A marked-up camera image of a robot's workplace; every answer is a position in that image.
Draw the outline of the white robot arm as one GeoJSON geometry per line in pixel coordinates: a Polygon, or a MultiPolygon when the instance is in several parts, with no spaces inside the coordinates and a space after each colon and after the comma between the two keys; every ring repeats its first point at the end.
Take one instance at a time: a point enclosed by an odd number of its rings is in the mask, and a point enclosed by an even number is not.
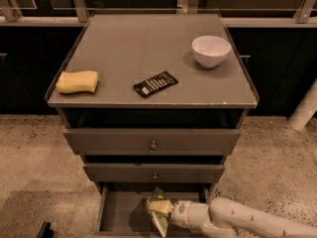
{"type": "Polygon", "coordinates": [[[172,223],[207,238],[238,238],[238,229],[260,238],[317,238],[317,228],[291,221],[217,197],[207,203],[168,199],[147,201],[150,214],[160,235],[165,237],[172,223]]]}

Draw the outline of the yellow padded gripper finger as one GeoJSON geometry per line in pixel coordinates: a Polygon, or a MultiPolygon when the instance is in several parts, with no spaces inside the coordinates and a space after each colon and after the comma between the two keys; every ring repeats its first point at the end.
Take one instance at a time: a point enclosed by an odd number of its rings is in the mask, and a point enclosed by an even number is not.
{"type": "Polygon", "coordinates": [[[163,216],[168,216],[173,209],[173,205],[170,200],[157,200],[152,201],[149,205],[149,210],[154,211],[163,216]]]}

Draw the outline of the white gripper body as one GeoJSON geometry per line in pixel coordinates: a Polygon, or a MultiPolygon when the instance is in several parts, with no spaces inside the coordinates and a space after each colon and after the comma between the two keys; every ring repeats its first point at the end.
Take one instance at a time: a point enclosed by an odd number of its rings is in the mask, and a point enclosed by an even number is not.
{"type": "Polygon", "coordinates": [[[181,228],[201,230],[204,224],[211,222],[209,205],[190,200],[179,200],[174,205],[169,220],[181,228]]]}

